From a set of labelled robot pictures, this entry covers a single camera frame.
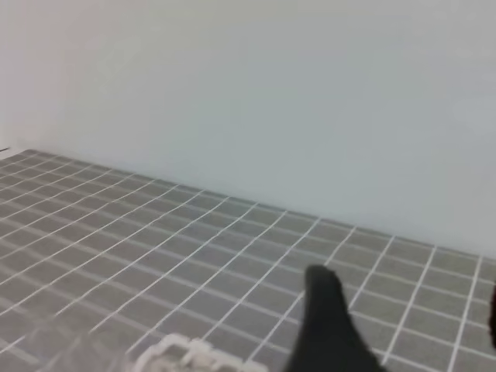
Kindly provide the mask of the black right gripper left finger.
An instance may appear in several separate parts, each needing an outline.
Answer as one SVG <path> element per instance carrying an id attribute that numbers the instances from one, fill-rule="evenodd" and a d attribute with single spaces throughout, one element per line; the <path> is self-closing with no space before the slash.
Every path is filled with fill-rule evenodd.
<path id="1" fill-rule="evenodd" d="M 323 265 L 305 270 L 302 323 L 286 371 L 384 371 L 354 325 L 342 283 Z"/>

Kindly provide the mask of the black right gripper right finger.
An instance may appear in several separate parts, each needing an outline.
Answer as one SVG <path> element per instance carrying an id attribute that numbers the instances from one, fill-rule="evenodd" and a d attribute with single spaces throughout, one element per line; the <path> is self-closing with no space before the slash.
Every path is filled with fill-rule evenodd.
<path id="1" fill-rule="evenodd" d="M 494 285 L 491 293 L 490 315 L 488 319 L 489 333 L 491 337 L 491 345 L 496 348 L 496 285 Z"/>

